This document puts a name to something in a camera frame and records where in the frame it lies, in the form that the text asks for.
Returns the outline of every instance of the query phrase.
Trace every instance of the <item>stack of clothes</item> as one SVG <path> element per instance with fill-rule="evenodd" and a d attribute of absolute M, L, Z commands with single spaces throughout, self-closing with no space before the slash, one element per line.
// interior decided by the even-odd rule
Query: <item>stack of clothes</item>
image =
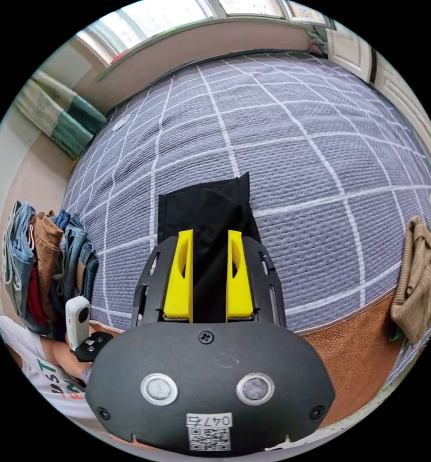
<path fill-rule="evenodd" d="M 3 282 L 12 305 L 31 331 L 65 338 L 65 303 L 91 301 L 98 259 L 79 216 L 37 213 L 16 201 L 3 237 Z"/>

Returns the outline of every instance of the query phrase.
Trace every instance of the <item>gray plaid blanket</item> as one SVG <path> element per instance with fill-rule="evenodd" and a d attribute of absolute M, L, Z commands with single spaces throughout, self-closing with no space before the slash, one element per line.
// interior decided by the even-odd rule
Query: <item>gray plaid blanket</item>
<path fill-rule="evenodd" d="M 297 52 L 191 66 L 116 108 L 70 179 L 64 207 L 100 261 L 92 319 L 129 328 L 159 194 L 247 171 L 296 332 L 395 287 L 406 222 L 431 223 L 425 149 L 357 77 Z M 390 380 L 417 350 L 403 349 Z"/>

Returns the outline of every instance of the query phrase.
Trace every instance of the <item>white action camera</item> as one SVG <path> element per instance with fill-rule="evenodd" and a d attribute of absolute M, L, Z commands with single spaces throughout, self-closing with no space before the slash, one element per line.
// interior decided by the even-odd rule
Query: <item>white action camera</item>
<path fill-rule="evenodd" d="M 66 331 L 69 348 L 75 351 L 89 338 L 90 302 L 82 296 L 66 302 Z"/>

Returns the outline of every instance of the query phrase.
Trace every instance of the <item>beige sweater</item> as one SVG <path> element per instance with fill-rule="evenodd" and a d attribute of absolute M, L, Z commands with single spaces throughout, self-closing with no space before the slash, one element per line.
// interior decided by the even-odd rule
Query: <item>beige sweater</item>
<path fill-rule="evenodd" d="M 391 316 L 411 345 L 431 326 L 431 233 L 419 217 L 406 225 L 402 267 Z"/>

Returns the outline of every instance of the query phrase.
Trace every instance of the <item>black fabric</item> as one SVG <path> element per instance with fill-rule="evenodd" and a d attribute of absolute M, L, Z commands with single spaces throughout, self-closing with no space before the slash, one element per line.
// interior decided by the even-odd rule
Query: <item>black fabric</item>
<path fill-rule="evenodd" d="M 261 241 L 249 197 L 249 173 L 159 196 L 158 243 L 194 231 L 194 322 L 225 321 L 228 231 Z"/>

